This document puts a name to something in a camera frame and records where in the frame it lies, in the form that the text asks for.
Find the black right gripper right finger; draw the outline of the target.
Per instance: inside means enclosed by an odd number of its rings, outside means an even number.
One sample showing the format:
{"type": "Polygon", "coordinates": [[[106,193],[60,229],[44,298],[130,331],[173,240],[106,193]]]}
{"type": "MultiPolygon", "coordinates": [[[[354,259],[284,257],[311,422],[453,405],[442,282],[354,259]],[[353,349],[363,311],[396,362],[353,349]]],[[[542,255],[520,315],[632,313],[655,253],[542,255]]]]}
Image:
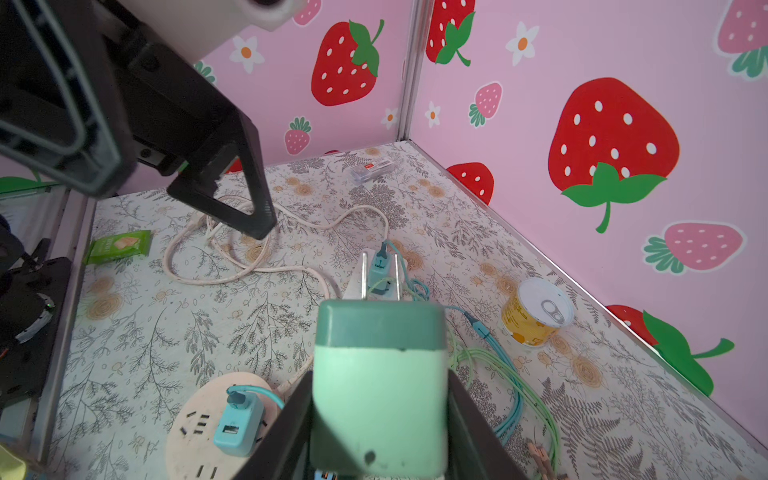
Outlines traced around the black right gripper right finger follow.
{"type": "Polygon", "coordinates": [[[455,372],[448,374],[447,480],[525,480],[455,372]]]}

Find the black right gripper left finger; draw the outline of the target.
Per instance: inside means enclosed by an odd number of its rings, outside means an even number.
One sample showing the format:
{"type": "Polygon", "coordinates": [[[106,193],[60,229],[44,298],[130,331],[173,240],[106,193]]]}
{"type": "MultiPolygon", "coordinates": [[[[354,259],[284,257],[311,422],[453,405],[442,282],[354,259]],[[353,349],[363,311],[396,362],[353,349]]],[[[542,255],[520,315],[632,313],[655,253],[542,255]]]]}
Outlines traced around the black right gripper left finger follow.
{"type": "Polygon", "coordinates": [[[312,381],[309,372],[272,423],[254,453],[234,474],[236,480],[310,480],[315,468],[309,459],[312,426],[312,381]]]}

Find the teal charger plug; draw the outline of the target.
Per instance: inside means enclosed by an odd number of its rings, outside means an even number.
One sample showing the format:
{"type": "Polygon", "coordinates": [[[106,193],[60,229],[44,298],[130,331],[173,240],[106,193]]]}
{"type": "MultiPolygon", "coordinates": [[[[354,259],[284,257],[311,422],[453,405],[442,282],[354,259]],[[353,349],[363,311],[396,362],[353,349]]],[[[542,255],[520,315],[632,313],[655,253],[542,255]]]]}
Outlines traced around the teal charger plug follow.
{"type": "Polygon", "coordinates": [[[388,252],[386,242],[372,254],[367,274],[367,292],[369,294],[385,296],[395,286],[392,273],[393,255],[388,252]]]}
{"type": "Polygon", "coordinates": [[[214,445],[229,456],[249,456],[264,414],[265,406],[255,386],[230,387],[225,410],[214,434],[214,445]]]}

